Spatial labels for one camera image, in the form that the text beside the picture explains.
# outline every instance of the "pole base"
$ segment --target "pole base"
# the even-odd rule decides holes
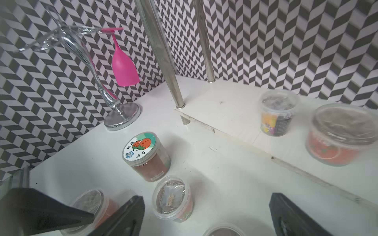
[[[105,117],[104,125],[110,131],[120,130],[131,125],[141,114],[141,108],[133,102],[120,105],[119,107],[124,112],[123,116],[116,111],[111,111]]]

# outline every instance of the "tomato illustration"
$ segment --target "tomato illustration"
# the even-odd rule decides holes
[[[144,150],[144,149],[148,148],[150,145],[151,145],[151,139],[145,138],[145,139],[142,139],[139,142],[138,149],[139,150]]]
[[[340,154],[338,147],[315,137],[312,133],[308,139],[308,146],[310,147],[312,153],[321,159],[332,159]]]
[[[140,142],[140,140],[133,143],[133,150],[138,150],[139,142]]]

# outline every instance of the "wall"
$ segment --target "wall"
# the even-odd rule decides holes
[[[155,2],[172,54],[201,51],[192,0]],[[216,79],[378,108],[378,2],[204,0],[204,11]],[[202,62],[176,60],[183,76]]]
[[[111,110],[88,68],[62,47],[12,53],[56,27],[44,7],[52,2],[69,25],[124,27],[117,39],[139,71],[141,81],[135,86],[115,84],[108,35],[83,37],[102,83],[122,103],[135,101],[164,81],[133,0],[2,1],[0,180],[46,160],[100,124]]]

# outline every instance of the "white shelf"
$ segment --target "white shelf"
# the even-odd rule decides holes
[[[201,81],[178,78],[186,100],[201,93]],[[264,159],[238,140],[195,122],[182,125],[166,84],[137,100],[143,108],[129,127],[107,131],[103,124],[42,162],[30,173],[30,185],[68,203],[84,190],[101,188],[119,204],[143,196],[146,210],[140,236],[193,236],[216,223],[239,226],[247,235],[274,236],[269,201],[282,192],[333,235],[376,236],[376,211],[362,207]],[[146,182],[121,157],[126,142],[144,131],[157,134],[172,166],[168,175],[187,178],[194,209],[184,223],[158,219],[151,197],[156,182]],[[59,231],[43,234],[61,236]]]
[[[330,101],[300,97],[300,107],[289,132],[271,137],[260,131],[258,100],[267,90],[254,86],[217,80],[215,83],[192,80],[198,88],[179,110],[216,130],[252,145],[338,188],[378,204],[377,150],[370,150],[344,167],[332,167],[315,160],[305,149],[308,120],[312,112]]]

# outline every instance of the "colorful label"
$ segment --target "colorful label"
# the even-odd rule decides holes
[[[308,134],[307,148],[315,157],[326,160],[330,164],[349,164],[361,151],[340,148],[330,142],[319,138],[313,132]]]
[[[332,159],[340,155],[340,148],[316,137],[313,133],[308,137],[308,146],[316,157]]]
[[[289,127],[292,116],[278,116],[263,113],[261,115],[261,130],[273,136],[284,135]]]
[[[123,150],[123,157],[129,161],[141,159],[152,150],[155,144],[155,135],[151,133],[139,134],[126,145]]]

